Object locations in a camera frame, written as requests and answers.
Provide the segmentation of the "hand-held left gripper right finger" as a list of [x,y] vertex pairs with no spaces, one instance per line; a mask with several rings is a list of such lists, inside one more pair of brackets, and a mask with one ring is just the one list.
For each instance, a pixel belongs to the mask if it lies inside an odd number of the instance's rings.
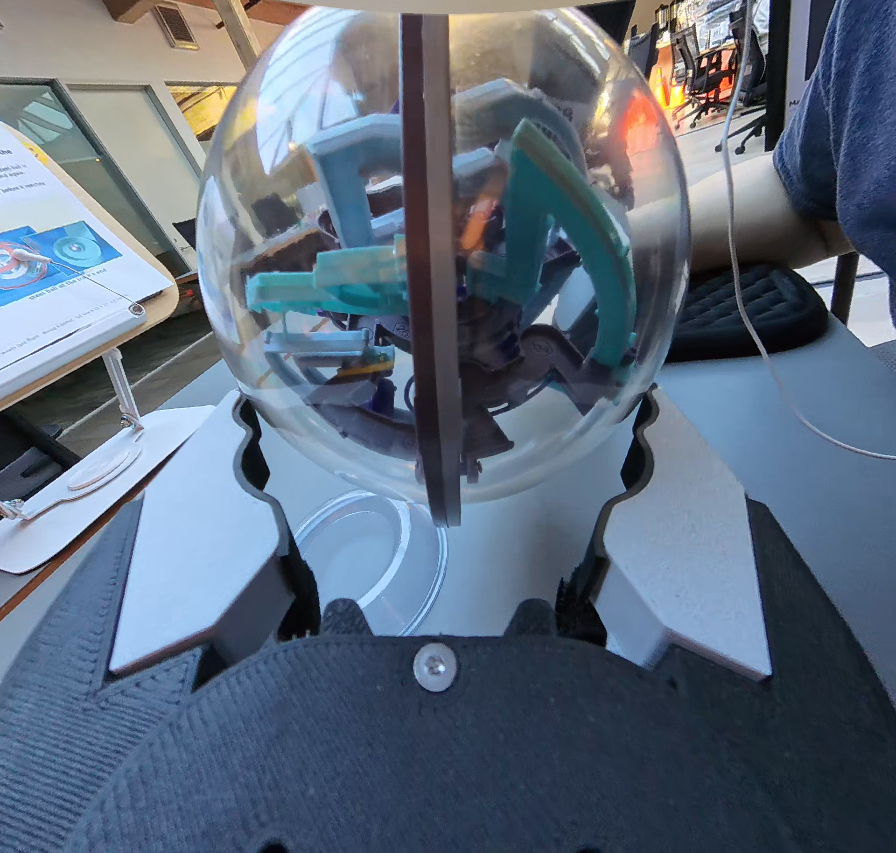
[[747,496],[657,385],[644,395],[585,556],[557,591],[557,632],[642,668],[674,647],[755,681],[773,671]]

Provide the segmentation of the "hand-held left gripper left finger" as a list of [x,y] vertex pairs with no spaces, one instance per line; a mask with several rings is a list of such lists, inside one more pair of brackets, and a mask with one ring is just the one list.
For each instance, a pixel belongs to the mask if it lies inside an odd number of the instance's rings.
[[321,605],[252,403],[232,391],[143,493],[108,661],[116,677],[192,649],[226,667],[273,635],[317,635]]

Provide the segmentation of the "clear ring ball stand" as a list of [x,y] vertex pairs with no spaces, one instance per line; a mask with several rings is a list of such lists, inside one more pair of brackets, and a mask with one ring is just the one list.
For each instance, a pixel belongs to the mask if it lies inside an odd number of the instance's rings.
[[294,531],[321,608],[355,601],[375,635],[417,635],[447,572],[449,541],[428,509],[366,491],[327,501]]

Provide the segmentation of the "clear plastic maze ball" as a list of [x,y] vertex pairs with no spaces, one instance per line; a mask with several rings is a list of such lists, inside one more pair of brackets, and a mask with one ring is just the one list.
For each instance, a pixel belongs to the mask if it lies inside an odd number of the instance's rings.
[[670,349],[686,174],[644,74],[580,9],[451,14],[449,124],[416,17],[314,7],[212,137],[199,280],[238,387],[351,484],[457,507],[585,461]]

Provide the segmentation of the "person's right forearm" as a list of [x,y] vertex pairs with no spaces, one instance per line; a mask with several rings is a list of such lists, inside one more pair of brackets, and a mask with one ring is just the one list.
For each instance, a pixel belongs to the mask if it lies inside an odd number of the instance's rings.
[[[793,269],[852,252],[835,221],[807,219],[790,201],[772,156],[733,165],[733,234],[740,265],[785,265]],[[688,187],[691,273],[730,268],[728,188],[724,170]]]

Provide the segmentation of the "wooden document stand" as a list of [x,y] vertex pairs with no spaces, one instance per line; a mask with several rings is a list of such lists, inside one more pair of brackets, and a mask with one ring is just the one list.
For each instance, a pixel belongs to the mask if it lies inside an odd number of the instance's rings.
[[142,416],[119,346],[99,357],[118,399],[122,428],[32,498],[2,494],[2,573],[27,574],[61,554],[184,444],[212,411],[202,406],[175,410],[172,418]]

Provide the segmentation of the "orange traffic cone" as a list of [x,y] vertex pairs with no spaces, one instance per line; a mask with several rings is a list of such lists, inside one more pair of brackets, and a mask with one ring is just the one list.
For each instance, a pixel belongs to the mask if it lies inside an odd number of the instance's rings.
[[651,69],[648,84],[653,97],[664,111],[672,112],[687,105],[686,83],[677,83],[659,64]]

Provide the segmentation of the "black mesh seat cushion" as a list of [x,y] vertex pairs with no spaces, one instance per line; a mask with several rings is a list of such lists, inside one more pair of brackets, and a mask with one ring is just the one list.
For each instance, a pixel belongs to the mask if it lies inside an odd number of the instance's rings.
[[[745,265],[740,284],[747,316],[769,354],[814,343],[827,331],[829,312],[823,299],[790,268]],[[692,275],[666,364],[759,354],[738,310],[732,270]]]

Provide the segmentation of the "group of black office chairs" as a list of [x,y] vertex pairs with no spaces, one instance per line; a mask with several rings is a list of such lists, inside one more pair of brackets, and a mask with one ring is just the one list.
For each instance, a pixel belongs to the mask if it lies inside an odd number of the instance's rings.
[[731,124],[736,156],[764,149],[770,0],[752,0],[752,32],[745,39],[746,0],[636,0],[623,48],[646,79],[659,64],[688,103],[666,112],[676,136],[724,120],[741,62],[745,75]]

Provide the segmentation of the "printed instruction sheet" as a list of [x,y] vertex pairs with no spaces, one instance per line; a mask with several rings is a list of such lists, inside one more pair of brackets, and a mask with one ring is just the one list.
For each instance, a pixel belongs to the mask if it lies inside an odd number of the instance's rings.
[[177,302],[161,262],[2,124],[2,408],[161,324]]

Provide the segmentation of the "person's blue shirt sleeve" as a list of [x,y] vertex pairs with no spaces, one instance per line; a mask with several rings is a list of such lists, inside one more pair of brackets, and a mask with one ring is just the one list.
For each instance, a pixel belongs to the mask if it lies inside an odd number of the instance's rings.
[[895,0],[837,0],[812,77],[774,151],[796,211],[857,246],[894,223]]

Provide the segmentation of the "wall air vent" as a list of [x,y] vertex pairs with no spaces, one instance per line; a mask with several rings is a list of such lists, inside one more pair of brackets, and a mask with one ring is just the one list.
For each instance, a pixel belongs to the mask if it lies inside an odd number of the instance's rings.
[[200,49],[195,33],[176,2],[164,1],[154,6],[151,12],[173,49],[186,51]]

